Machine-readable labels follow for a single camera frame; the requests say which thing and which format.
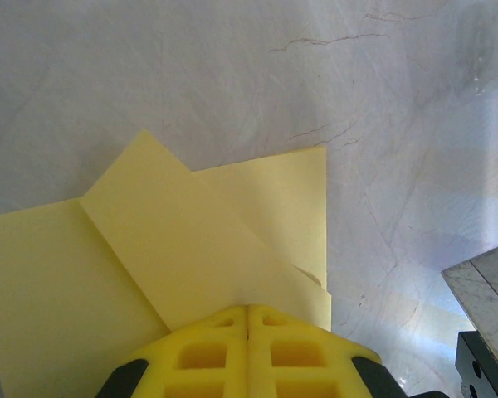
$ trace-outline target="yellow paper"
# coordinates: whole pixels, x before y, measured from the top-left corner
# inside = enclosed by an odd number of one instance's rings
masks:
[[[326,289],[325,147],[228,164],[194,176],[269,247]]]
[[[167,332],[76,199],[0,216],[6,397],[93,397]]]
[[[330,329],[330,295],[264,245],[149,133],[80,204],[170,329],[248,303]]]

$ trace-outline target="white surface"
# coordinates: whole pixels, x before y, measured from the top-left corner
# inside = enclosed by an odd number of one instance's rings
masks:
[[[0,0],[0,213],[140,128],[194,170],[327,145],[334,331],[458,396],[440,271],[498,244],[498,0]]]

